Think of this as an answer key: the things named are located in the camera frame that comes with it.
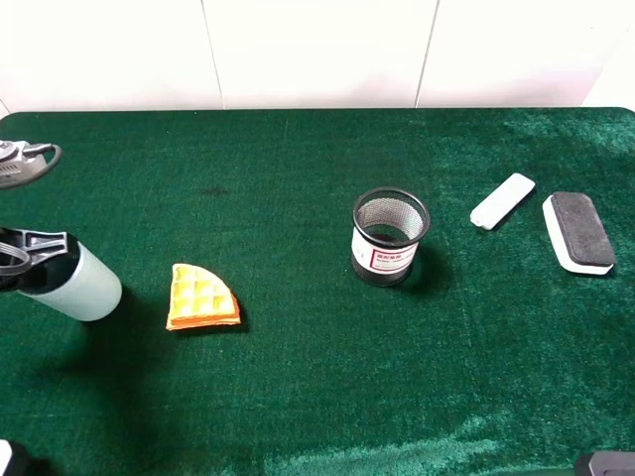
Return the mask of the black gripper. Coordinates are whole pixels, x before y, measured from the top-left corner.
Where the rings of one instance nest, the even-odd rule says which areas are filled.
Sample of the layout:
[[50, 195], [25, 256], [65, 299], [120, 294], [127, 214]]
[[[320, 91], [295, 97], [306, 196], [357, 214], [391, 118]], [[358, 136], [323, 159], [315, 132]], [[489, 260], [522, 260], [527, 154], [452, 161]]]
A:
[[68, 232], [1, 229], [1, 292], [38, 267], [73, 271], [79, 262], [76, 237]]

